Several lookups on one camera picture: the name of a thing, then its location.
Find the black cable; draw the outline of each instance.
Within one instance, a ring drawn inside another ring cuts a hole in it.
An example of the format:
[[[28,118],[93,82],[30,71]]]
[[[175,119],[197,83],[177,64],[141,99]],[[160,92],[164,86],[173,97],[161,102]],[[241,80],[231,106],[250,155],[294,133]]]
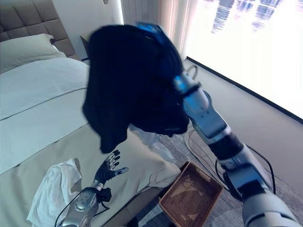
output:
[[[210,162],[215,166],[215,164],[213,163],[213,161],[210,159],[210,157],[207,155],[207,153],[202,149],[202,147],[200,147],[199,146],[199,144],[197,144],[192,138],[191,138],[191,134],[189,135],[189,138],[204,152],[204,154],[207,156],[207,158],[210,160]]]
[[[246,145],[249,149],[251,149],[253,152],[255,152],[257,155],[259,155],[261,158],[263,158],[268,166],[269,166],[269,169],[270,169],[270,173],[271,173],[271,179],[273,181],[273,193],[276,194],[276,182],[275,182],[275,175],[274,175],[274,170],[273,168],[271,167],[271,164],[270,162],[263,156],[261,155],[259,152],[257,152],[254,148],[250,147],[249,145]]]
[[[105,210],[100,211],[99,213],[95,214],[93,217],[95,217],[95,216],[97,216],[97,215],[99,215],[99,214],[102,214],[103,212],[109,210],[109,207],[105,206],[103,202],[101,202],[101,205],[105,208]]]
[[[222,182],[225,183],[225,181],[221,178],[221,176],[220,176],[219,173],[218,173],[217,165],[218,165],[218,160],[216,160],[216,163],[215,163],[214,167],[215,167],[215,169],[216,169],[216,173],[217,173],[218,178],[219,178]]]
[[[209,163],[202,157],[202,156],[200,156],[199,154],[197,154],[196,152],[195,152],[195,154],[197,155],[197,156],[199,156],[200,158],[202,158],[204,161],[205,161],[205,163],[208,165],[208,167],[215,173],[215,171],[213,170],[213,168],[209,165]]]
[[[58,219],[59,219],[59,217],[62,215],[62,213],[65,211],[65,209],[85,190],[86,188],[84,188],[84,189],[82,189],[81,190],[81,192],[79,192],[76,196],[75,196],[75,198],[73,198],[72,199],[72,201],[70,201],[70,203],[69,204],[67,204],[65,207],[64,207],[64,209],[60,212],[60,214],[58,215],[58,217],[57,217],[57,219],[56,219],[56,221],[55,221],[55,227],[57,227],[57,222],[58,222]],[[104,203],[103,202],[101,202],[101,205],[105,208],[105,210],[103,210],[103,211],[101,211],[101,212],[99,212],[99,213],[97,213],[97,214],[95,214],[93,217],[95,217],[95,216],[97,216],[97,215],[99,215],[99,214],[102,214],[103,212],[105,212],[105,211],[107,211],[107,210],[109,210],[109,207],[107,207],[107,206],[105,206],[104,205]]]
[[[191,145],[190,145],[190,138],[188,138],[188,145],[189,145],[189,147],[192,149],[192,151],[194,151],[193,150],[193,148],[191,147]],[[205,167],[205,165],[203,165],[203,163],[197,158],[197,160],[200,162],[200,164],[208,171],[208,173],[213,177],[213,179],[214,180],[216,180],[219,184],[221,184],[221,182],[219,182],[217,179],[216,179],[216,177],[208,170],[208,168],[206,168]],[[224,185],[222,185],[222,187],[225,189],[225,190],[227,190],[227,191],[229,191],[228,190],[228,188],[227,187],[225,187]]]
[[[198,73],[198,67],[197,67],[196,65],[190,66],[190,67],[186,70],[186,72],[189,73],[193,68],[195,68],[195,73],[194,73],[192,79],[195,80],[196,77],[197,77],[197,73]]]
[[[62,215],[62,213],[65,211],[65,209],[83,192],[85,190],[85,188],[84,189],[82,189],[81,190],[81,192],[79,192],[76,196],[75,196],[75,198],[73,198],[71,201],[70,201],[70,203],[69,204],[67,204],[65,207],[64,207],[64,209],[60,212],[60,214],[58,215],[58,217],[57,217],[57,219],[56,219],[56,221],[55,221],[55,227],[57,227],[57,221],[58,221],[58,219],[59,219],[59,217]]]

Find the gray headboard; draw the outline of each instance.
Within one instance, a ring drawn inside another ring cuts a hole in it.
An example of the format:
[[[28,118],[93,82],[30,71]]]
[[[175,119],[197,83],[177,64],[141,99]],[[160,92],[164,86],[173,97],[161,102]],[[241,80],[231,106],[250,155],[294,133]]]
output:
[[[79,60],[52,0],[33,0],[0,7],[0,42],[29,35],[50,34],[66,56]]]

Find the white curtain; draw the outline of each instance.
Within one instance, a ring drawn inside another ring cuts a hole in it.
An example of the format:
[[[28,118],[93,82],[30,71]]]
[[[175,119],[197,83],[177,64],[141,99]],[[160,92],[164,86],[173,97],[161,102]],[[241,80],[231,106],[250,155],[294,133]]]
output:
[[[188,31],[198,0],[121,0],[124,24],[159,24],[186,58]]]

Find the wall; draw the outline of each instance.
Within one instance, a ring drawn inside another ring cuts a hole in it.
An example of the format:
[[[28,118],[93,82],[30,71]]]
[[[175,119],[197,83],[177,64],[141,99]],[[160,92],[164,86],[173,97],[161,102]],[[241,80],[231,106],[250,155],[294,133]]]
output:
[[[184,66],[192,64],[186,60]],[[270,161],[277,177],[303,193],[303,125],[203,68],[198,67],[197,80],[239,138]]]
[[[25,0],[0,0],[1,4]],[[122,24],[121,0],[53,0],[58,15],[71,40],[76,53],[81,59],[87,54],[80,35],[107,24]]]

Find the nightstand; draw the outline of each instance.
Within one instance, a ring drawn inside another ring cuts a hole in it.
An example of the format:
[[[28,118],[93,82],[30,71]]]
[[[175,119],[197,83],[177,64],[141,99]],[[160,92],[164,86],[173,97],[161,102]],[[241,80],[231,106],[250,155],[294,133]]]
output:
[[[87,33],[84,33],[84,34],[80,35],[83,46],[84,46],[85,51],[86,51],[86,54],[88,54],[89,38],[90,38],[92,33],[93,32],[87,32]]]

